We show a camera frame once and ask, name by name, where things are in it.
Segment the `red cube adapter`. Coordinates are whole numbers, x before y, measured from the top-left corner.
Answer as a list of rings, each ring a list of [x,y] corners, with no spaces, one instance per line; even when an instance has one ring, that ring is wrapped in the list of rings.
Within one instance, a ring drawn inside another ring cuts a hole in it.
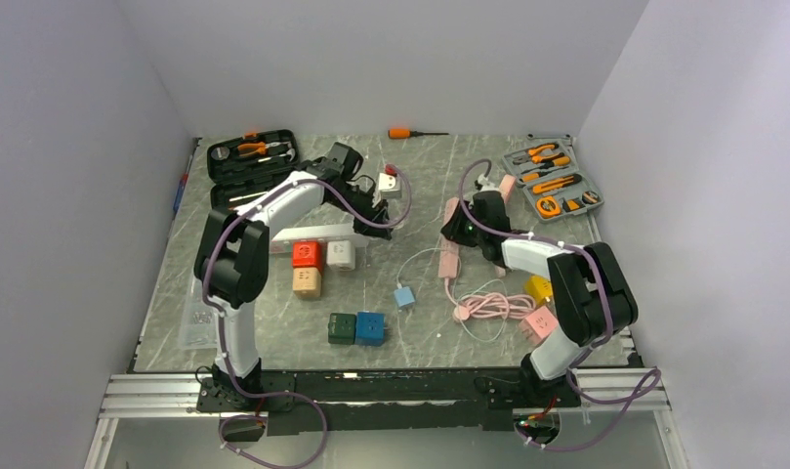
[[[292,267],[316,268],[322,272],[324,267],[322,245],[314,240],[295,242],[292,248]]]

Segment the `black plastic tool case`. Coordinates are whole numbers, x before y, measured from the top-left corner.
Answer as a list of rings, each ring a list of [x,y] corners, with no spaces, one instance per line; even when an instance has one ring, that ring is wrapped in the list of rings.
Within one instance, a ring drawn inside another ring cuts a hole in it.
[[[232,209],[282,183],[300,160],[296,137],[287,129],[248,133],[211,145],[207,172],[213,208]]]

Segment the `beige cube adapter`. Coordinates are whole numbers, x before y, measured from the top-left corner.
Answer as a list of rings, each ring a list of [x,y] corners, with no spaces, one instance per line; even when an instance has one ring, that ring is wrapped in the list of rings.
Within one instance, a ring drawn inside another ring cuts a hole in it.
[[[301,299],[317,299],[321,296],[322,275],[317,267],[294,268],[292,291]]]

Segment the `yellow cube socket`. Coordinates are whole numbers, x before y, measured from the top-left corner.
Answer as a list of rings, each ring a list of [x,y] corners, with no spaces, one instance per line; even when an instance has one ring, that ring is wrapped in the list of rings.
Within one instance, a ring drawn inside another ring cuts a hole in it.
[[[524,292],[538,305],[550,303],[554,297],[551,282],[541,276],[530,276],[523,286]]]

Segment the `small blue usb plug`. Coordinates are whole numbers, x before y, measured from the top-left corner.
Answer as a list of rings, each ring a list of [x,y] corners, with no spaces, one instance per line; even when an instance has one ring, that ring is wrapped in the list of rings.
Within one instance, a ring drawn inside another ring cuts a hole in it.
[[[399,286],[394,291],[394,298],[397,308],[400,311],[405,311],[412,308],[416,301],[413,290],[408,285]]]

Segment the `dark green cube adapter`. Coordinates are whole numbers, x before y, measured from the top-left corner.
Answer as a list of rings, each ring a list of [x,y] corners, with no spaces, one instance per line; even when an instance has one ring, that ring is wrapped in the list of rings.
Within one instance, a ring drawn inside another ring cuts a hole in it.
[[[353,345],[356,315],[332,313],[327,324],[327,342],[332,345]]]

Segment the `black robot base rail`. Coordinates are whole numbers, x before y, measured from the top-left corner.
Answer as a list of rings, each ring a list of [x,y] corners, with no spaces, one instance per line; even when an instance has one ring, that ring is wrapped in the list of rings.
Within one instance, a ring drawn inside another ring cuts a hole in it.
[[[518,367],[365,371],[266,371],[265,400],[245,398],[212,377],[201,380],[196,409],[254,414],[270,436],[331,431],[476,427],[510,431],[527,413],[576,409],[563,379],[535,388]]]

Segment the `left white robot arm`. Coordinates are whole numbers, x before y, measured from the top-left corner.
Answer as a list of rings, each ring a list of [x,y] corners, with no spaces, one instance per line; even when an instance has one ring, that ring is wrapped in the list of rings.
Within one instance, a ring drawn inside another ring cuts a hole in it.
[[[212,373],[223,383],[223,398],[238,410],[261,397],[262,358],[255,341],[255,315],[243,311],[269,278],[270,244],[276,235],[323,204],[353,216],[359,235],[391,239],[400,218],[375,189],[366,191],[357,177],[364,158],[355,149],[334,144],[314,160],[300,162],[277,187],[236,209],[209,212],[197,251],[194,274],[202,300],[216,313],[218,352]]]

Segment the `white lion print adapter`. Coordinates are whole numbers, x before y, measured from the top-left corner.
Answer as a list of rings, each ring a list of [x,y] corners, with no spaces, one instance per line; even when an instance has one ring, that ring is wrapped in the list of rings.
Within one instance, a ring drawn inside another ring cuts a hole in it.
[[[326,266],[334,271],[352,271],[356,267],[356,251],[348,239],[332,240],[326,245]]]

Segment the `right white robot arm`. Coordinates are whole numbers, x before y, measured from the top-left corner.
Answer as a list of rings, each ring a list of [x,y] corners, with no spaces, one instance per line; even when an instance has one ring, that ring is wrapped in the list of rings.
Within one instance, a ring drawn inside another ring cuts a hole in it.
[[[532,370],[518,382],[525,402],[542,405],[556,393],[556,379],[592,347],[636,322],[636,299],[608,244],[578,246],[513,230],[497,190],[453,201],[455,208],[441,228],[445,239],[476,247],[488,262],[543,277],[553,287],[559,324],[526,356]]]

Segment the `white multicolour power strip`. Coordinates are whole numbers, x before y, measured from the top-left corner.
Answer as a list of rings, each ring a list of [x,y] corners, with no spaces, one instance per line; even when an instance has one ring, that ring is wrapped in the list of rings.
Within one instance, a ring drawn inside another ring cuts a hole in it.
[[[327,244],[332,241],[348,240],[354,247],[367,247],[370,238],[358,234],[351,223],[286,228],[278,232],[270,242],[270,254],[286,254],[293,251],[296,242],[317,241]]]

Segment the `pink cube socket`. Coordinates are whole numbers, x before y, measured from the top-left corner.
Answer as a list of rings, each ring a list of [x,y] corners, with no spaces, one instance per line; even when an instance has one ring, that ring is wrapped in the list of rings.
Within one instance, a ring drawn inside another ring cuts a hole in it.
[[[541,345],[557,328],[559,321],[547,306],[541,306],[520,320],[518,328],[533,346]]]

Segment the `blue cube adapter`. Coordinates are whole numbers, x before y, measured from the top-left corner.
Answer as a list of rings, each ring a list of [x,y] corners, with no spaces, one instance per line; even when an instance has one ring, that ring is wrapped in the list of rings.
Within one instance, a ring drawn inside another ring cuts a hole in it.
[[[385,315],[358,312],[355,320],[354,343],[358,346],[380,347],[386,340]]]

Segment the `grey plastic tool case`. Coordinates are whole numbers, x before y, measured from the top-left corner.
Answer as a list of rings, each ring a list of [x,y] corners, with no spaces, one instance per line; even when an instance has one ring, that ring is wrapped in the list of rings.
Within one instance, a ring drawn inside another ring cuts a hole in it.
[[[543,222],[584,215],[604,203],[597,185],[579,169],[568,137],[535,138],[504,154],[501,163]]]

